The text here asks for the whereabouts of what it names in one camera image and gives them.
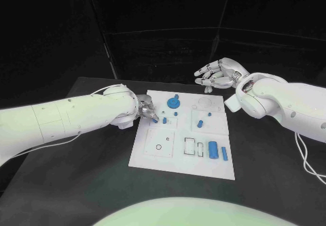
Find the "cable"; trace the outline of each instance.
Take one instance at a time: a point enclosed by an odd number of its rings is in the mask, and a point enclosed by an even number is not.
[[[67,142],[64,142],[64,143],[55,144],[55,145],[47,145],[47,146],[44,146],[44,147],[52,147],[52,146],[57,146],[57,145],[64,145],[64,144],[70,143],[72,140],[70,140],[70,141],[67,141]],[[41,149],[41,148],[44,148],[44,147],[39,147],[39,148],[36,148],[36,149],[34,149],[34,150],[31,150],[31,151],[22,153],[22,154],[15,155],[15,156],[12,157],[12,159],[16,158],[16,157],[19,157],[21,155],[23,155],[23,154],[32,152],[32,151],[36,151],[38,149]]]
[[[298,142],[298,137],[299,137],[299,139],[300,139],[300,141],[302,141],[302,143],[303,143],[303,146],[305,146],[305,151],[306,151],[305,154],[303,154],[303,151],[302,151],[299,142]],[[305,168],[305,170],[306,170],[310,174],[313,174],[313,175],[319,178],[319,180],[322,181],[322,183],[326,185],[326,181],[321,178],[321,177],[325,177],[325,178],[326,178],[326,175],[318,174],[316,171],[315,171],[315,169],[313,169],[313,167],[312,167],[310,164],[308,163],[308,147],[306,147],[306,143],[303,142],[303,139],[302,139],[302,137],[300,137],[300,134],[296,133],[296,132],[295,132],[295,138],[296,138],[298,148],[299,148],[299,151],[300,151],[300,154],[302,154],[302,157],[303,157],[303,168]]]
[[[104,89],[110,88],[110,87],[114,87],[114,86],[122,86],[122,85],[123,85],[123,84],[107,86],[107,87],[101,88],[100,90],[97,90],[94,93],[91,93],[91,95],[93,95],[93,94],[96,94],[97,92],[100,92],[101,90],[104,90]]]

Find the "white board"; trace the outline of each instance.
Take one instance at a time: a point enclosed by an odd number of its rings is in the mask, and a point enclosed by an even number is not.
[[[223,97],[155,90],[147,94],[160,120],[140,120],[129,166],[235,180]],[[168,100],[176,94],[181,106],[172,109]],[[210,158],[210,141],[218,143],[218,159]]]

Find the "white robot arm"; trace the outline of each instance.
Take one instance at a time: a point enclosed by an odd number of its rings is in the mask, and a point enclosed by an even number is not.
[[[256,118],[273,116],[283,127],[306,137],[326,142],[326,89],[287,81],[272,74],[253,73],[238,62],[224,58],[195,72],[197,83],[212,87],[235,88],[235,94],[225,101],[233,112],[241,108]]]
[[[136,95],[123,84],[106,88],[103,95],[96,94],[101,89],[87,96],[0,110],[0,166],[23,150],[109,124],[124,129],[139,116],[159,120],[149,95]]]

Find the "dark wall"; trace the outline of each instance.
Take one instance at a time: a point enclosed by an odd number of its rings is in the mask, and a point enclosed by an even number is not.
[[[65,98],[80,76],[114,78],[90,2],[3,2],[0,109]],[[23,160],[0,167],[0,195]]]
[[[326,86],[326,30],[315,0],[94,0],[122,79],[194,84],[230,57],[250,72]]]

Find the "black table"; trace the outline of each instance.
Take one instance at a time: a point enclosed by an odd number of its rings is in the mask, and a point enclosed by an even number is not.
[[[204,93],[199,85],[81,77],[68,97],[123,83],[147,90]],[[234,89],[215,89],[227,99]],[[91,225],[142,201],[199,197],[241,204],[303,226],[326,225],[326,186],[303,170],[295,133],[272,117],[254,119],[225,108],[235,181],[129,167],[139,120],[120,130],[107,127],[65,145],[29,154],[0,199],[5,225]],[[326,145],[303,138],[309,162],[326,173]]]

